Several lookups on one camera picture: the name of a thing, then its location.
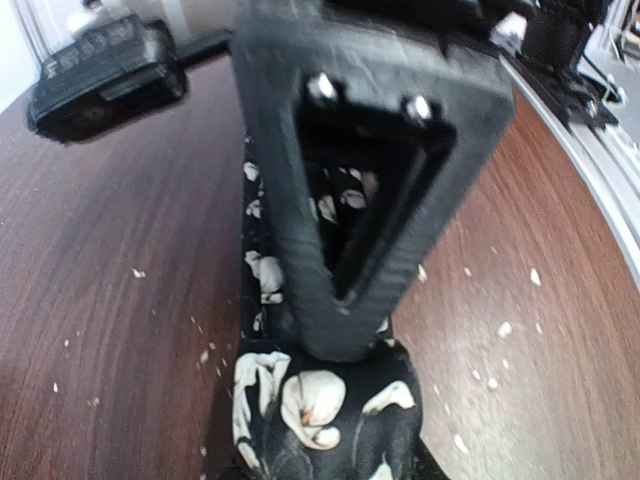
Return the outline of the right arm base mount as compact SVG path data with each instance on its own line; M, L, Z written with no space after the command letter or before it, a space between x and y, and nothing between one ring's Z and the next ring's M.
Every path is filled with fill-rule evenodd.
M608 1L540 1L527 20L517 63L551 112L571 123L603 128L618 124L604 105L606 93L578 72L591 28L606 16Z

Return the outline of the black white floral tie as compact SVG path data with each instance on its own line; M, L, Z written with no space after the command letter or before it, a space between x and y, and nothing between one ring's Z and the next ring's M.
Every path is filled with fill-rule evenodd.
M367 357L323 362L299 345L252 145L243 161L241 342L234 366L230 479L416 479L431 467L420 439L415 369L379 319Z

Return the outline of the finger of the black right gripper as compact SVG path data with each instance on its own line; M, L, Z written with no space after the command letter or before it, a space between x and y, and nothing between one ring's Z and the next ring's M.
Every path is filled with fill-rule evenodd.
M231 58L299 342L365 357L514 113L511 1L245 1Z

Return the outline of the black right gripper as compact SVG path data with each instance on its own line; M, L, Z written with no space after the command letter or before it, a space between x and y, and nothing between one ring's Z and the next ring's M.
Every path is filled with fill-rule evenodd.
M26 123L58 143L85 142L173 105L187 91L164 22L128 15L85 32L43 62Z

